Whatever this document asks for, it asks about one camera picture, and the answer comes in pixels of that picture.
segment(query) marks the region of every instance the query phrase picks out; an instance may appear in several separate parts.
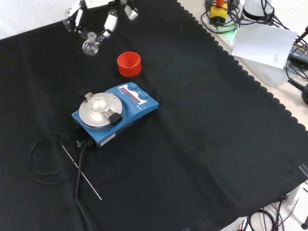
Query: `white wall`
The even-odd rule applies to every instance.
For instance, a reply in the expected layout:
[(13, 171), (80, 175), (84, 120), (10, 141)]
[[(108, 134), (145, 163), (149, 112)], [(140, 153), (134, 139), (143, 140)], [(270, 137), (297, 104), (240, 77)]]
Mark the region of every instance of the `white wall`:
[(0, 39), (61, 21), (77, 0), (0, 0)]

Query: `digital display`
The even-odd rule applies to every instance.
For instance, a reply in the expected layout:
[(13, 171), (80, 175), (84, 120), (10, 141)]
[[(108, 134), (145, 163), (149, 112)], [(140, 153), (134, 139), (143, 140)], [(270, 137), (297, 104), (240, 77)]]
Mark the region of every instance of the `digital display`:
[(128, 90), (126, 90), (125, 88), (121, 88), (121, 90), (128, 96), (130, 97), (135, 103), (140, 103), (140, 101), (133, 96)]

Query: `black fabric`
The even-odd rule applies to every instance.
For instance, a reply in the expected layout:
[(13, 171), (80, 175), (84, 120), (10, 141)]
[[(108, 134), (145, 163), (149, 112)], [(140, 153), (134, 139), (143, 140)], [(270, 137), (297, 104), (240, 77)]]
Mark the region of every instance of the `black fabric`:
[[(82, 182), (96, 230), (217, 231), (305, 180), (304, 126), (174, 0), (136, 4), (138, 20), (121, 15), (92, 58), (62, 23), (0, 42), (1, 230), (83, 230), (75, 179), (34, 182), (28, 154), (47, 134), (75, 129), (70, 114), (83, 88), (97, 93), (131, 80), (160, 107), (86, 153), (84, 172), (103, 199)], [(141, 56), (139, 77), (119, 75), (125, 51)], [(49, 158), (60, 154), (47, 147), (37, 155), (49, 168), (64, 158)]]

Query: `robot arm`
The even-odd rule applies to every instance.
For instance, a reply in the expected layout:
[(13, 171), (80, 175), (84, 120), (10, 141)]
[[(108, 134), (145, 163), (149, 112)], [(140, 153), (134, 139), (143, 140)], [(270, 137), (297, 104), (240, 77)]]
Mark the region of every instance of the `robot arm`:
[(102, 43), (105, 38), (108, 38), (114, 31), (117, 21), (119, 7), (124, 7), (124, 12), (129, 20), (133, 21), (138, 17), (138, 11), (133, 5), (134, 0), (77, 0), (74, 5), (66, 12), (63, 23), (68, 32), (78, 32), (82, 39), (87, 38), (87, 31), (82, 26), (81, 20), (84, 9), (97, 7), (110, 7), (108, 16), (106, 18), (103, 31), (98, 34), (96, 42), (98, 45)]
[(67, 12), (65, 13), (65, 17), (62, 21), (68, 32), (77, 31), (79, 35), (85, 39), (87, 32), (85, 31), (85, 28), (80, 24), (84, 7), (84, 0), (76, 1), (74, 5), (67, 10)]

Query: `label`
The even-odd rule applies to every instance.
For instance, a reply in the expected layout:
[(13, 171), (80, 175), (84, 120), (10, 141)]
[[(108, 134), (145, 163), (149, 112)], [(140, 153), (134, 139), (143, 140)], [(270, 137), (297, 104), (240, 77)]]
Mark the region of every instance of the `label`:
[(101, 142), (101, 147), (106, 144), (108, 141), (110, 141), (113, 137), (115, 137), (116, 134), (112, 134), (111, 136), (109, 136), (106, 140), (104, 140), (103, 142)]

